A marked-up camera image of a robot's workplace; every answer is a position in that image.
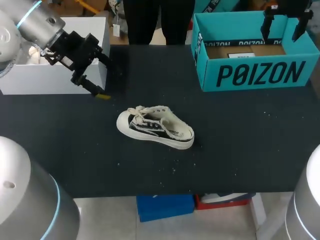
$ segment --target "black table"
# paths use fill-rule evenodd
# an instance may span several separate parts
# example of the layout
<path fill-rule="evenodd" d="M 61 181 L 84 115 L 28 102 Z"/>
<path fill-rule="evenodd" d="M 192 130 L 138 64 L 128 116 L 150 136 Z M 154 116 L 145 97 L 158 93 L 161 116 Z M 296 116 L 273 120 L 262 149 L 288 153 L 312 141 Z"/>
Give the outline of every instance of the black table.
<path fill-rule="evenodd" d="M 74 198 L 293 191 L 320 144 L 311 88 L 202 92 L 189 46 L 113 46 L 125 70 L 109 101 L 0 96 L 0 135 L 21 144 Z M 169 106 L 193 127 L 188 150 L 131 139 L 128 107 Z"/>

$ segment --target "white shoelace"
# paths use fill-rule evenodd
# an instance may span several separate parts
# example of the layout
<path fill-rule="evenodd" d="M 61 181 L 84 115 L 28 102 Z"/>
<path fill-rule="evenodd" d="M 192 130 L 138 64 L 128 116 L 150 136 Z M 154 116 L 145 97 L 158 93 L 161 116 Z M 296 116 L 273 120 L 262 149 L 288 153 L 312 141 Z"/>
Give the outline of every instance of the white shoelace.
<path fill-rule="evenodd" d="M 150 110 L 144 106 L 137 106 L 136 108 L 128 108 L 128 112 L 132 115 L 135 115 L 135 119 L 138 124 L 145 125 L 146 123 L 143 122 L 144 116 L 150 113 L 153 113 L 153 110 Z"/>

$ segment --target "rubber sole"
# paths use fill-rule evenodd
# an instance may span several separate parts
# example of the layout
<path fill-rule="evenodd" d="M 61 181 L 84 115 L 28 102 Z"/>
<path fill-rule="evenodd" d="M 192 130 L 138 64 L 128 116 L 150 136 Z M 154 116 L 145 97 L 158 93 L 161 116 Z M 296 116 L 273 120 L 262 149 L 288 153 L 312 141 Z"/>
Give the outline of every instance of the rubber sole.
<path fill-rule="evenodd" d="M 188 149 L 194 143 L 194 140 L 195 140 L 194 138 L 192 138 L 190 141 L 187 141 L 187 142 L 181 142 L 181 141 L 175 141 L 175 140 L 171 140 L 163 137 L 151 136 L 146 133 L 132 130 L 131 128 L 129 128 L 129 123 L 128 123 L 129 115 L 130 113 L 128 111 L 122 112 L 119 115 L 118 119 L 116 120 L 116 127 L 122 134 L 130 138 L 133 138 L 136 140 L 142 140 L 142 141 L 158 142 L 179 150 Z"/>

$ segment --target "yellow tape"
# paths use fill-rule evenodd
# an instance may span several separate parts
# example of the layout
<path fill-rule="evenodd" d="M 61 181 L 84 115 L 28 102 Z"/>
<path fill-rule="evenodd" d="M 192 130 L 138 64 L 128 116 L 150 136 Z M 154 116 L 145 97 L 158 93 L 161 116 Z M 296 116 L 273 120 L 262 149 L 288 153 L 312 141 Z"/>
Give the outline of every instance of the yellow tape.
<path fill-rule="evenodd" d="M 104 94 L 97 94 L 95 97 L 99 99 L 104 99 L 104 100 L 109 100 L 111 98 L 111 96 L 104 95 Z"/>

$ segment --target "person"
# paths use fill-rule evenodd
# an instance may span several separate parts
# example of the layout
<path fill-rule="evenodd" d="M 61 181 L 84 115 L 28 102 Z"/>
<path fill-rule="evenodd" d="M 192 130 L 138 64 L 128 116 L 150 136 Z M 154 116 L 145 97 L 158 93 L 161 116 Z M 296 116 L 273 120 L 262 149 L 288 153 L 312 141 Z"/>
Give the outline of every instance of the person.
<path fill-rule="evenodd" d="M 161 9 L 162 32 L 167 45 L 184 45 L 195 0 L 123 0 L 131 45 L 148 45 Z"/>

